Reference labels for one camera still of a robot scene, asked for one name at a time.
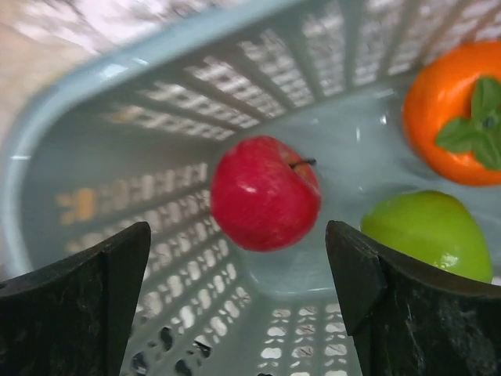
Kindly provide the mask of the red toy fruit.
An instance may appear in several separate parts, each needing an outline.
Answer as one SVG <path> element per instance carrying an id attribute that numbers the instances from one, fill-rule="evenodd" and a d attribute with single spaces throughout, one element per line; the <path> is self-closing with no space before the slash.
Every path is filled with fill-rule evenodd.
<path id="1" fill-rule="evenodd" d="M 313 157 L 271 136 L 238 142 L 211 181 L 211 214 L 242 249 L 271 252 L 304 238 L 319 217 L 322 195 Z"/>

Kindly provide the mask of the green toy apple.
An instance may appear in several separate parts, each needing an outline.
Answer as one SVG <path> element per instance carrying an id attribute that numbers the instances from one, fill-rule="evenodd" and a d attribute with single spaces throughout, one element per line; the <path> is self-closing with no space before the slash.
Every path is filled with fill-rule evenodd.
<path id="1" fill-rule="evenodd" d="M 360 230 L 377 242 L 449 273 L 490 284 L 492 259 L 480 226 L 455 197 L 435 190 L 381 201 Z"/>

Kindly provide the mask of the orange toy pepper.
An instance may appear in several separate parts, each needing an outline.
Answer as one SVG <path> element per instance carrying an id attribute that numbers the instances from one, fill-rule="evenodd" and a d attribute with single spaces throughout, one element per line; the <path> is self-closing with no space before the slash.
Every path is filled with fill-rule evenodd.
<path id="1" fill-rule="evenodd" d="M 500 183 L 500 42 L 468 42 L 416 77 L 402 106 L 409 145 L 437 174 L 468 186 Z"/>

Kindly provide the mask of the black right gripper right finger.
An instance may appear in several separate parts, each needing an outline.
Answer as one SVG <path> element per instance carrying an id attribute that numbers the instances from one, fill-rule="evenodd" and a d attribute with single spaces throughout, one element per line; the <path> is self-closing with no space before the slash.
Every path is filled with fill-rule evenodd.
<path id="1" fill-rule="evenodd" d="M 364 375 L 498 375 L 500 288 L 383 246 L 340 221 L 326 253 Z"/>

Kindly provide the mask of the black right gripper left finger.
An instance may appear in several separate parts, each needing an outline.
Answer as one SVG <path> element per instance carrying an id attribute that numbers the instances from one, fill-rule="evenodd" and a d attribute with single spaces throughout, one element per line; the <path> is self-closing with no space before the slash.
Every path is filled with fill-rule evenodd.
<path id="1" fill-rule="evenodd" d="M 118 375 L 151 230 L 137 222 L 103 242 L 1 283 L 3 375 Z"/>

